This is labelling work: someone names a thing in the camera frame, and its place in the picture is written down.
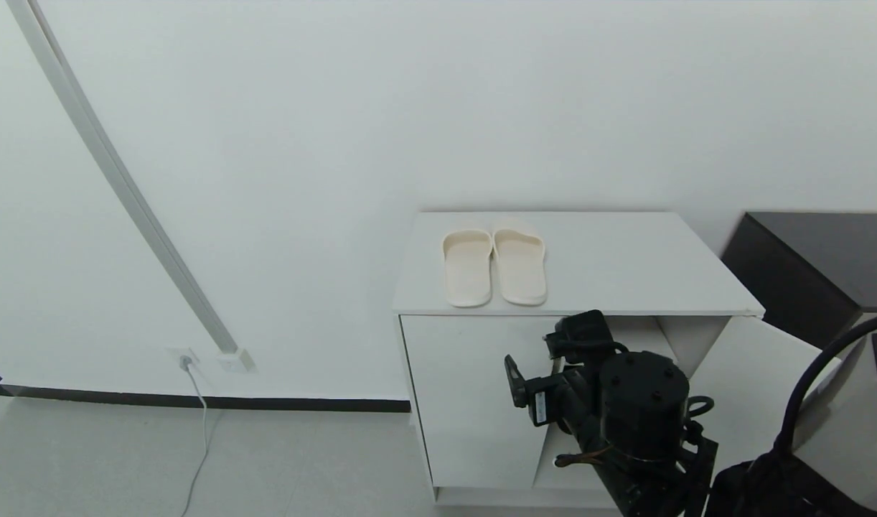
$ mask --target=black cable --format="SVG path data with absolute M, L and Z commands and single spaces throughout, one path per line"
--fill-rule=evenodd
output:
M 799 410 L 802 408 L 802 400 L 805 399 L 805 396 L 809 393 L 809 387 L 812 386 L 815 379 L 822 373 L 825 366 L 831 363 L 831 360 L 838 356 L 838 353 L 841 353 L 854 341 L 876 330 L 877 317 L 874 317 L 872 320 L 865 321 L 843 333 L 841 337 L 836 338 L 836 340 L 825 347 L 822 353 L 818 354 L 818 357 L 812 361 L 812 364 L 802 374 L 802 377 L 799 377 L 799 382 L 793 388 L 792 395 L 789 395 L 786 413 L 783 415 L 783 425 L 780 426 L 780 433 L 777 435 L 776 441 L 774 441 L 775 452 L 781 455 L 790 454 L 793 436 L 796 433 L 796 420 L 799 418 Z
M 690 407 L 695 404 L 703 404 L 703 406 L 700 406 L 700 408 L 697 409 L 690 409 Z M 714 406 L 716 406 L 716 402 L 714 402 L 713 399 L 710 399 L 710 397 L 708 396 L 691 396 L 688 399 L 688 418 L 693 419 L 696 416 L 700 416 L 706 413 L 708 410 L 713 409 Z

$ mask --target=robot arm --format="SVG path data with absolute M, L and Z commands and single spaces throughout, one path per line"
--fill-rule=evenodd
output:
M 700 515 L 718 446 L 692 418 L 712 400 L 688 397 L 670 359 L 613 341 L 600 311 L 563 318 L 545 341 L 550 359 L 573 367 L 526 380 L 507 356 L 505 372 L 535 426 L 556 422 L 576 438 L 582 452 L 557 456 L 557 467 L 593 465 L 626 517 Z

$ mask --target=cabinet top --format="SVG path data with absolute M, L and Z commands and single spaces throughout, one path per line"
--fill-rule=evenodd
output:
M 441 243 L 494 220 L 533 225 L 547 246 L 547 301 L 505 301 L 493 265 L 493 298 L 482 307 L 445 300 Z M 407 241 L 393 310 L 420 315 L 762 315 L 764 308 L 677 213 L 419 213 Z

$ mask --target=cabinet door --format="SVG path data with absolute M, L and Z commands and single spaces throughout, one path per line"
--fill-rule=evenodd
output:
M 546 428 L 515 408 L 505 354 L 549 376 L 544 334 L 559 317 L 403 315 L 403 340 L 436 487 L 530 488 Z
M 714 409 L 697 418 L 703 435 L 720 445 L 715 472 L 753 460 L 773 447 L 789 395 L 819 353 L 756 317 L 728 321 L 690 380 L 690 395 L 710 396 L 716 402 Z M 834 359 L 828 364 L 812 390 L 840 363 Z

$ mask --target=slipper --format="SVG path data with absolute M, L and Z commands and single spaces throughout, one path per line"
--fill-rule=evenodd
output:
M 547 300 L 546 249 L 533 227 L 521 220 L 498 220 L 493 252 L 505 300 L 519 305 L 540 305 Z
M 441 243 L 445 254 L 445 298 L 455 307 L 477 307 L 490 301 L 490 256 L 493 241 L 484 230 L 449 233 Z

